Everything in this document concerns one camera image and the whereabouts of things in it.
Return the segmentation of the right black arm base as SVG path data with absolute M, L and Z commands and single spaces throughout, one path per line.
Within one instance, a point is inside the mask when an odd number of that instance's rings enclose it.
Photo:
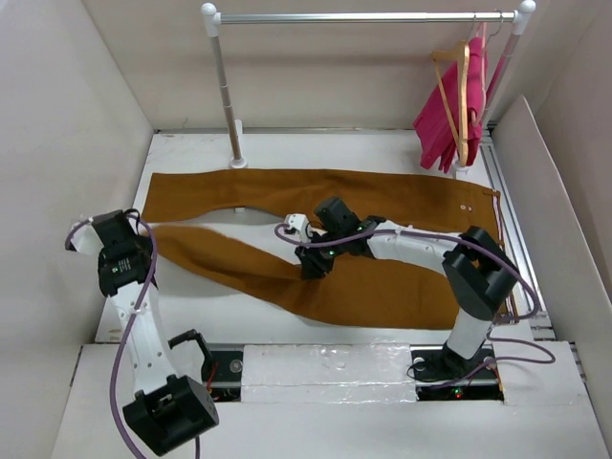
M 406 375 L 414 381 L 418 402 L 503 402 L 500 377 L 484 362 L 494 357 L 485 345 L 465 363 L 444 361 L 442 345 L 410 347 Z

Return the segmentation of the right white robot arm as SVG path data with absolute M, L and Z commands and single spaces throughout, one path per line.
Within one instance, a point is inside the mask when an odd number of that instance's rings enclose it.
M 443 275 L 459 312 L 441 354 L 429 361 L 440 379 L 465 376 L 476 363 L 493 320 L 512 293 L 515 266 L 489 233 L 470 227 L 463 233 L 435 233 L 403 227 L 380 216 L 361 219 L 338 197 L 315 210 L 320 230 L 304 214 L 289 214 L 285 231 L 299 241 L 295 255 L 305 280 L 332 271 L 345 253 L 403 262 Z

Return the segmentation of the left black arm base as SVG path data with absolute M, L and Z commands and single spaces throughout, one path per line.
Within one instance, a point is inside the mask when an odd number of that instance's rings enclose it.
M 168 344 L 172 351 L 189 349 L 194 352 L 198 349 L 199 354 L 191 357 L 192 366 L 197 370 L 197 375 L 214 402 L 241 401 L 243 345 L 211 344 L 195 329 L 173 337 Z

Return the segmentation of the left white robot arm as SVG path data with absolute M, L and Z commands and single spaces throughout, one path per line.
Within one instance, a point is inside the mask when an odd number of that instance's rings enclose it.
M 155 281 L 157 241 L 150 229 L 138 233 L 134 226 L 139 221 L 132 211 L 116 210 L 94 217 L 92 227 L 101 243 L 98 285 L 118 313 L 118 352 L 129 355 L 133 369 L 134 399 L 112 413 L 153 453 L 163 456 L 218 426 L 214 401 L 207 387 L 196 381 L 210 373 L 213 356 L 195 330 L 165 337 Z M 189 340 L 199 346 L 181 355 L 185 374 L 172 349 Z

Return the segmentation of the brown trousers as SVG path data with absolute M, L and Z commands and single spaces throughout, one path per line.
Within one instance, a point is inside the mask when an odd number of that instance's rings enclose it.
M 152 176 L 143 208 L 159 254 L 179 267 L 308 319 L 341 326 L 446 330 L 458 305 L 446 279 L 401 262 L 341 256 L 332 272 L 304 280 L 291 260 L 189 220 L 214 210 L 255 208 L 312 215 L 330 197 L 361 217 L 418 230 L 499 236 L 496 192 L 449 178 L 335 169 L 233 169 Z

